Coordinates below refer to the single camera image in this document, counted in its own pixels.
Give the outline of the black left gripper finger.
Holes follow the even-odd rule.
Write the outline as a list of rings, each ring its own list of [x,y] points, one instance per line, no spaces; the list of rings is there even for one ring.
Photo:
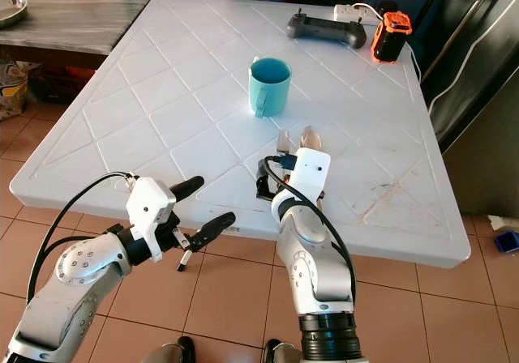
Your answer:
[[[233,212],[224,212],[224,214],[211,219],[201,226],[193,236],[188,237],[188,249],[193,252],[203,251],[204,247],[215,241],[224,230],[233,226],[234,222],[236,222],[236,215]]]
[[[175,200],[185,200],[204,185],[203,177],[192,177],[171,186],[169,191]]]

